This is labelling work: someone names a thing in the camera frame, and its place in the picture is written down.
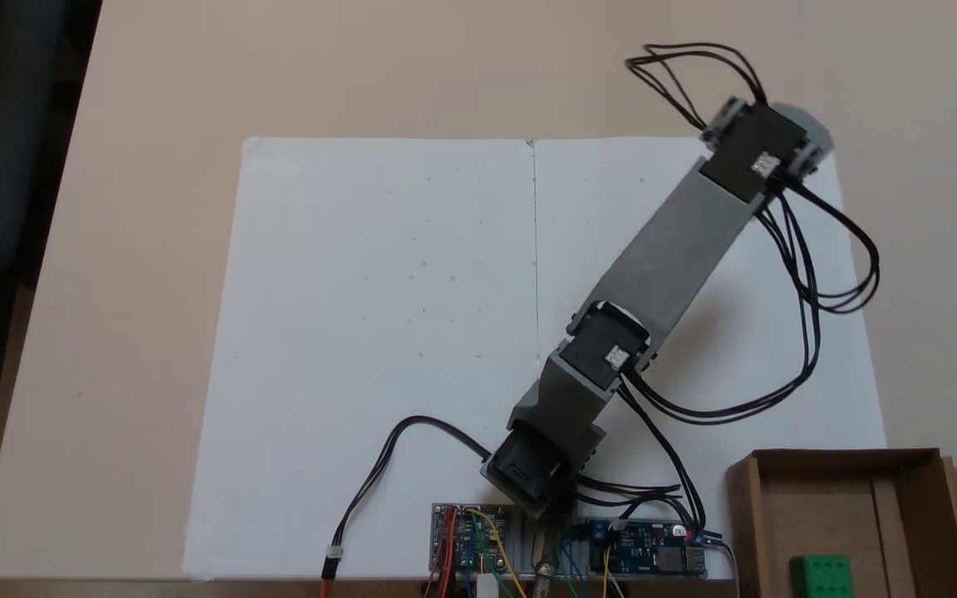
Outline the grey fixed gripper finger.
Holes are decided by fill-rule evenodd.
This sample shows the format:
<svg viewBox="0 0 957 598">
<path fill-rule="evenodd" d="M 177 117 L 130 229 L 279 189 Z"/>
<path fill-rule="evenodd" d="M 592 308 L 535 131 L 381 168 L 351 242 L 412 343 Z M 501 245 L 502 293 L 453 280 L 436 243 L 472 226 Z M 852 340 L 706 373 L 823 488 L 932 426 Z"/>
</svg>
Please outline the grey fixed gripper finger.
<svg viewBox="0 0 957 598">
<path fill-rule="evenodd" d="M 795 125 L 801 126 L 807 133 L 810 143 L 819 148 L 819 159 L 825 159 L 834 150 L 835 143 L 829 129 L 822 125 L 807 110 L 795 105 L 770 105 L 775 112 L 790 119 Z"/>
</svg>

